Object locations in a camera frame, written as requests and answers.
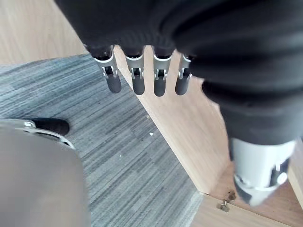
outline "light wood surface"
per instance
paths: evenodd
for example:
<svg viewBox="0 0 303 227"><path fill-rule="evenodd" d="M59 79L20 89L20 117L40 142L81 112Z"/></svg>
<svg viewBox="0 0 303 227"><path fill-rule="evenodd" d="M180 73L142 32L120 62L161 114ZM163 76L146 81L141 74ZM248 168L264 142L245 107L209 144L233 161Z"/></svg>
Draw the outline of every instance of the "light wood surface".
<svg viewBox="0 0 303 227"><path fill-rule="evenodd" d="M131 85L125 56L115 48L118 67ZM137 96L180 163L201 192L209 193L227 167L227 137L223 120L201 91L202 81L191 78L188 92L175 93L180 55L174 53L164 96L153 92L154 73L151 47L144 52L145 93Z"/></svg>
<svg viewBox="0 0 303 227"><path fill-rule="evenodd" d="M233 171L234 167L231 163L222 174L217 186L214 187L210 193L211 196L222 200L226 198L229 190L234 190L236 192L232 178ZM303 223L302 208L288 181L260 206L253 208L250 207L239 195L237 195L237 199L235 201L231 201L231 203L237 207L250 210L256 214L293 227L301 227Z"/></svg>
<svg viewBox="0 0 303 227"><path fill-rule="evenodd" d="M303 142L297 141L295 152L291 158L288 178L297 199L303 208Z"/></svg>
<svg viewBox="0 0 303 227"><path fill-rule="evenodd" d="M0 0L0 64L85 52L54 0Z"/></svg>
<svg viewBox="0 0 303 227"><path fill-rule="evenodd" d="M225 213L216 207L220 202L205 195L191 227L289 227L231 204Z"/></svg>

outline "robotic hand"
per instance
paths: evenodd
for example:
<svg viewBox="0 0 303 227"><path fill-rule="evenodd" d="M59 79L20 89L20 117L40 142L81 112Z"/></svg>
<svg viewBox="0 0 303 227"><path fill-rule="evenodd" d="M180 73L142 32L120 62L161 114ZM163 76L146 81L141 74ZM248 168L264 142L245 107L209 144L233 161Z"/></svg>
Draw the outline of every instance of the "robotic hand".
<svg viewBox="0 0 303 227"><path fill-rule="evenodd" d="M176 93L191 75L220 105L239 195L259 205L287 180L303 134L302 0L56 0L109 89L121 90L113 45L120 45L144 92L143 48L154 50L154 92L165 92L170 57L183 53Z"/></svg>

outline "brass hinge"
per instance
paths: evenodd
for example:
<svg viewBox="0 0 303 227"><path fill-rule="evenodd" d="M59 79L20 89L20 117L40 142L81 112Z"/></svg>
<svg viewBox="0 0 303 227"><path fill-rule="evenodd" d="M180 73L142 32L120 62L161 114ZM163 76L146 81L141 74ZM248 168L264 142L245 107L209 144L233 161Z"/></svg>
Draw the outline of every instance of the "brass hinge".
<svg viewBox="0 0 303 227"><path fill-rule="evenodd" d="M235 201L236 199L236 193L234 190L230 190L228 193L227 193L227 196L226 196L226 199L224 199L222 201L222 203L218 203L217 204L217 208L220 209L220 210L223 210L224 212L229 212L230 208L228 207L228 203L230 203L230 201Z"/></svg>

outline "wooden panel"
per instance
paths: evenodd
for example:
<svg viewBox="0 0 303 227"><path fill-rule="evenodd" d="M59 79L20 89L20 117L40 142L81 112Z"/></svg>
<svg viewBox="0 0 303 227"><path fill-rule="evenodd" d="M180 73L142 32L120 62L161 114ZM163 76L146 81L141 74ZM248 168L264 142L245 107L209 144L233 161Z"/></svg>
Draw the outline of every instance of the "wooden panel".
<svg viewBox="0 0 303 227"><path fill-rule="evenodd" d="M125 56L115 48L118 67L131 85ZM137 96L151 116L197 189L209 193L227 167L227 137L223 121L213 104L201 91L202 81L192 78L189 91L178 96L175 84L180 55L174 53L167 77L167 90L162 97L153 92L153 54L144 52L145 93Z"/></svg>
<svg viewBox="0 0 303 227"><path fill-rule="evenodd" d="M223 199L226 197L229 190L235 190L232 178L233 171L233 164L230 164L218 181L217 186L210 193L211 196ZM260 206L252 208L245 204L238 195L237 199L231 203L293 227L301 227L303 223L302 208L289 182L283 184Z"/></svg>
<svg viewBox="0 0 303 227"><path fill-rule="evenodd" d="M86 52L53 0L1 0L0 43L1 64Z"/></svg>
<svg viewBox="0 0 303 227"><path fill-rule="evenodd" d="M296 150L291 158L288 178L297 199L303 208L303 142L297 141Z"/></svg>
<svg viewBox="0 0 303 227"><path fill-rule="evenodd" d="M217 209L218 203L220 200L205 195L191 227L289 227L233 205L225 213Z"/></svg>

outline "striped carpet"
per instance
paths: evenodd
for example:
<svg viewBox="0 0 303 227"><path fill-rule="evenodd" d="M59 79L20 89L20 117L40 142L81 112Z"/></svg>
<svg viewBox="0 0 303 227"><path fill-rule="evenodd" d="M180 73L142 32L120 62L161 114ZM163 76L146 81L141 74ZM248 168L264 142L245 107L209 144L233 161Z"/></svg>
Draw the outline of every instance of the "striped carpet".
<svg viewBox="0 0 303 227"><path fill-rule="evenodd" d="M112 94L88 55L0 67L0 118L71 125L94 227L187 227L201 196L128 84Z"/></svg>

